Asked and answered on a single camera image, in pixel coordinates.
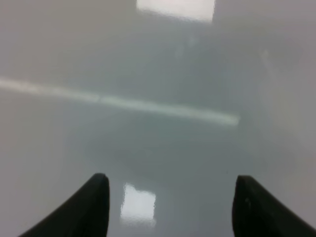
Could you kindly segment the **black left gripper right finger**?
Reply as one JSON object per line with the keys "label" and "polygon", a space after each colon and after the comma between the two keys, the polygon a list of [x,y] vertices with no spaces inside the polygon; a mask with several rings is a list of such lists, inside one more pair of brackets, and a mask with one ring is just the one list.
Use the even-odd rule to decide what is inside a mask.
{"label": "black left gripper right finger", "polygon": [[232,206],[236,237],[314,237],[316,230],[253,177],[239,175]]}

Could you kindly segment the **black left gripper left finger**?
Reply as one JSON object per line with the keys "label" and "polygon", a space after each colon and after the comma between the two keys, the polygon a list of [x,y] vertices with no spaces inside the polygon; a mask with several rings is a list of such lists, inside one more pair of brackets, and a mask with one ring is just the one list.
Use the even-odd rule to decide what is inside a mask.
{"label": "black left gripper left finger", "polygon": [[96,173],[66,202],[21,236],[105,237],[109,212],[109,179],[103,173]]}

